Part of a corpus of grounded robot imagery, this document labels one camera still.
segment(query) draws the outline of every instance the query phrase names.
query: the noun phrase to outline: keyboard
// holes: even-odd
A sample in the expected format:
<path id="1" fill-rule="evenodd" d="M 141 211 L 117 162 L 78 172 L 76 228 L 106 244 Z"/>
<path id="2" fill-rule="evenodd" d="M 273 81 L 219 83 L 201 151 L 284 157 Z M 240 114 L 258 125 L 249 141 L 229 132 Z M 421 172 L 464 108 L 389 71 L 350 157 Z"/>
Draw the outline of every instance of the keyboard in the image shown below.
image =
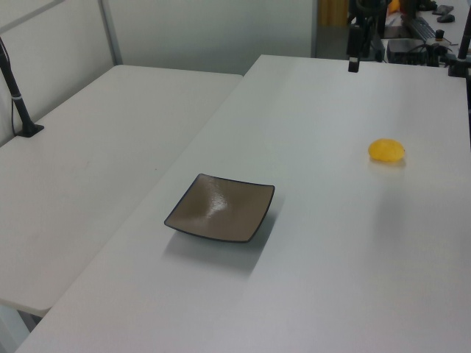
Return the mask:
<path id="1" fill-rule="evenodd" d="M 415 38 L 422 39 L 424 42 L 426 42 L 427 39 L 435 38 L 435 31 L 422 17 L 409 18 L 403 15 L 401 18 L 403 24 L 409 28 Z"/>

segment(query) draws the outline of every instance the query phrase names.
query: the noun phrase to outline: tabletop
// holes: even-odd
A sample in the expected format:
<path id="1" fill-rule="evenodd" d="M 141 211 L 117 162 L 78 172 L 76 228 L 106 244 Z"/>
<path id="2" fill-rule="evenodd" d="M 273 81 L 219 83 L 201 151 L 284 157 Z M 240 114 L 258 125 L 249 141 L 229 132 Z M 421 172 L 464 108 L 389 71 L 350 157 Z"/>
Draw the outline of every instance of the tabletop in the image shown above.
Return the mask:
<path id="1" fill-rule="evenodd" d="M 240 76 L 117 66 L 0 148 L 0 304 L 44 315 Z"/>
<path id="2" fill-rule="evenodd" d="M 275 185 L 251 242 L 164 226 L 198 173 Z M 470 180 L 463 79 L 262 56 L 18 353 L 468 352 Z"/>
<path id="3" fill-rule="evenodd" d="M 433 11 L 422 11 L 418 12 L 417 15 L 423 17 L 434 30 L 443 29 L 445 31 L 445 38 L 452 44 L 458 44 L 457 46 L 451 46 L 453 53 L 458 54 L 470 6 L 467 4 L 466 0 L 438 1 L 437 4 L 453 6 L 454 9 L 450 14 L 455 16 L 455 22 L 441 24 L 437 22 L 436 19 L 438 16 L 434 15 L 432 13 Z"/>

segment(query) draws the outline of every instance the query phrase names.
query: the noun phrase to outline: square plate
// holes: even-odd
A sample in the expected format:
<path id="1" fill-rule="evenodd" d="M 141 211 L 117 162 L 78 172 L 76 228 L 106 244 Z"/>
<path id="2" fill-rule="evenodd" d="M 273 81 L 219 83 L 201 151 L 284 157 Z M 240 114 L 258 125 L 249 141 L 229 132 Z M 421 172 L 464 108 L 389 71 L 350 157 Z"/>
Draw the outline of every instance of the square plate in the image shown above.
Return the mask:
<path id="1" fill-rule="evenodd" d="M 164 224 L 197 237 L 246 243 L 265 218 L 274 193 L 273 185 L 200 174 Z"/>

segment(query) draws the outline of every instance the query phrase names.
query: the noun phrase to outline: dark plate edge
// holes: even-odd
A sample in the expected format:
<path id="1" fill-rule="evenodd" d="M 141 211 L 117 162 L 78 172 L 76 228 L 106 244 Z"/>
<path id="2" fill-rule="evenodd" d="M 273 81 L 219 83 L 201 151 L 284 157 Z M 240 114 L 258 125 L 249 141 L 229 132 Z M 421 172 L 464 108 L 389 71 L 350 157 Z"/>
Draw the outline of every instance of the dark plate edge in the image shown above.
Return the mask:
<path id="1" fill-rule="evenodd" d="M 236 241 L 236 240 L 224 240 L 224 239 L 218 239 L 218 238 L 210 238 L 210 237 L 205 237 L 204 235 L 199 235 L 199 234 L 195 234 L 195 233 L 191 233 L 191 232 L 186 232 L 185 230 L 182 230 L 182 229 L 178 229 L 178 228 L 175 228 L 175 227 L 172 227 L 170 225 L 167 224 L 167 221 L 169 220 L 169 218 L 171 217 L 171 215 L 173 214 L 173 212 L 178 208 L 178 205 L 180 204 L 180 202 L 185 198 L 186 194 L 190 191 L 190 189 L 193 187 L 194 183 L 198 180 L 198 178 L 200 178 L 202 175 L 204 176 L 207 176 L 207 177 L 211 177 L 211 178 L 215 178 L 215 179 L 221 179 L 221 180 L 228 180 L 230 182 L 240 182 L 238 180 L 233 180 L 233 179 L 225 179 L 225 178 L 219 178 L 218 176 L 211 176 L 211 175 L 207 175 L 207 174 L 203 174 L 203 173 L 200 173 L 198 174 L 198 176 L 195 178 L 195 180 L 191 183 L 190 187 L 187 189 L 187 191 L 183 194 L 183 196 L 180 198 L 180 200 L 178 201 L 177 205 L 174 207 L 174 209 L 170 212 L 170 214 L 167 216 L 167 218 L 165 219 L 165 221 L 163 222 L 163 224 L 165 224 L 168 228 L 172 228 L 174 230 L 177 230 L 178 232 L 181 232 L 181 233 L 185 233 L 185 234 L 188 234 L 188 235 L 193 235 L 195 237 L 198 237 L 198 238 L 204 238 L 204 239 L 208 239 L 208 240 L 216 240 L 216 241 L 220 241 L 222 243 L 249 243 L 253 237 L 255 236 L 255 234 L 257 234 L 257 231 L 260 229 L 260 226 L 262 225 L 263 223 L 263 220 L 265 219 L 266 217 L 266 214 L 268 213 L 268 210 L 270 208 L 270 206 L 272 205 L 272 201 L 273 201 L 273 195 L 275 194 L 275 186 L 274 185 L 266 185 L 266 184 L 255 184 L 253 182 L 240 182 L 242 184 L 250 184 L 250 185 L 257 185 L 257 186 L 269 186 L 269 187 L 272 187 L 273 190 L 272 190 L 272 196 L 270 197 L 270 201 L 268 202 L 267 206 L 266 206 L 266 210 L 265 210 L 265 213 L 263 214 L 262 218 L 260 219 L 260 223 L 258 224 L 257 228 L 255 228 L 255 231 L 253 232 L 253 234 L 250 236 L 249 239 L 247 240 L 243 240 L 243 241 Z"/>

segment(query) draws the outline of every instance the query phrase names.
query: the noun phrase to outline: yellow object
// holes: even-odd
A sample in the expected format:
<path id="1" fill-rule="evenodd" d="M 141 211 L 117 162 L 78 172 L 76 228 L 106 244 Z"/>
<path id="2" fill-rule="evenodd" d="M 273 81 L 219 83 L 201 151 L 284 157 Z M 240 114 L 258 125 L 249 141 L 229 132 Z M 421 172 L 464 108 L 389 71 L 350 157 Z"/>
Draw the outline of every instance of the yellow object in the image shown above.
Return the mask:
<path id="1" fill-rule="evenodd" d="M 373 160 L 382 162 L 397 162 L 404 157 L 405 150 L 403 145 L 396 140 L 380 138 L 369 145 L 368 153 Z"/>
<path id="2" fill-rule="evenodd" d="M 399 0 L 392 0 L 391 4 L 389 4 L 388 6 L 389 13 L 396 13 L 397 11 L 399 11 L 399 7 Z"/>

